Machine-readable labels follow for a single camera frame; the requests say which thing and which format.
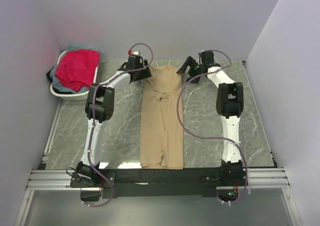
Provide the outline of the beige t shirt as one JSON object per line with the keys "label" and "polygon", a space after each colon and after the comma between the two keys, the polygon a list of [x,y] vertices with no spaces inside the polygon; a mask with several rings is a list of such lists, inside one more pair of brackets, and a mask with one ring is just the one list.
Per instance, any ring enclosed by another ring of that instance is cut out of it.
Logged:
{"label": "beige t shirt", "polygon": [[170,65],[149,67],[143,86],[140,125],[140,165],[146,169],[184,167],[182,76]]}

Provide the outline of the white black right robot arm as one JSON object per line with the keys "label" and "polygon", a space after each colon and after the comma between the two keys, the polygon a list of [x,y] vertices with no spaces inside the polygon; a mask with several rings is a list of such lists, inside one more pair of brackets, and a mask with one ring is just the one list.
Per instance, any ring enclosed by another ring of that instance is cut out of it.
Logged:
{"label": "white black right robot arm", "polygon": [[241,114],[244,110],[244,87],[241,82],[232,80],[225,67],[214,60],[215,50],[201,51],[198,59],[188,56],[177,74],[188,71],[187,84],[198,83],[202,76],[207,77],[217,87],[216,111],[222,122],[221,137],[216,139],[223,141],[223,153],[219,179],[222,184],[230,186],[243,176],[243,166],[246,164],[243,153],[240,150],[239,125]]}

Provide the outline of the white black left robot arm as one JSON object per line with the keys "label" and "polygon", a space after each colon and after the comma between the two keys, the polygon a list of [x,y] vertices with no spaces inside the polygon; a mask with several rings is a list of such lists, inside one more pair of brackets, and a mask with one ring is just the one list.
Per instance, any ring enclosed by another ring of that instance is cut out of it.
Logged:
{"label": "white black left robot arm", "polygon": [[98,168],[101,162],[101,143],[108,120],[115,107],[115,92],[132,82],[151,77],[148,61],[139,51],[129,51],[128,60],[121,65],[108,80],[94,83],[89,88],[85,104],[88,132],[85,149],[76,172],[82,175],[82,181],[88,187],[96,186],[101,180]]}

